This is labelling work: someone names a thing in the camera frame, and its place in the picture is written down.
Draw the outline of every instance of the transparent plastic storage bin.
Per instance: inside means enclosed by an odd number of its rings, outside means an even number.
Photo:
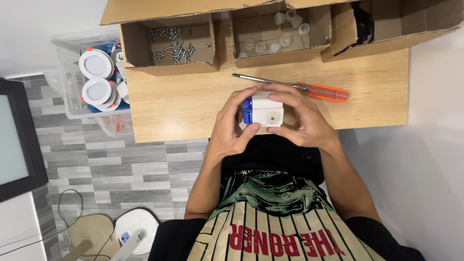
[[[52,43],[55,45],[57,52],[57,67],[63,84],[64,107],[69,119],[130,113],[130,109],[92,113],[87,109],[87,104],[80,100],[82,87],[85,83],[84,75],[78,65],[80,52],[84,53],[87,47],[114,44],[119,41],[119,29],[117,26],[105,26],[52,37]]]

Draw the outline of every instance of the white device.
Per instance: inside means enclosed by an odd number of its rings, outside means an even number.
[[[245,124],[259,123],[261,127],[280,127],[284,120],[284,105],[269,99],[273,91],[257,91],[243,101]]]

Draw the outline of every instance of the plastic bag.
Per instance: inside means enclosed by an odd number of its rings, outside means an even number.
[[[95,117],[98,125],[110,137],[124,138],[134,134],[132,116],[130,113]]]
[[[59,71],[57,69],[44,71],[45,80],[48,85],[57,93],[64,97],[63,85],[59,77]]]

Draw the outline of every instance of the black frame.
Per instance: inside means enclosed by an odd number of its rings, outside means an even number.
[[[0,95],[7,95],[10,102],[16,132],[29,172],[27,177],[0,185],[2,202],[47,184],[48,176],[23,83],[0,79]]]

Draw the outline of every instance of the wooden table surface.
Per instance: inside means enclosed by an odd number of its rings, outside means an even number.
[[[409,49],[322,63],[307,62],[238,69],[232,54],[229,20],[215,22],[219,72],[152,76],[126,70],[136,142],[206,138],[230,94],[261,83],[232,73],[346,89],[345,103],[311,98],[335,129],[407,123]],[[296,126],[288,113],[284,124]],[[261,128],[259,133],[266,133]]]

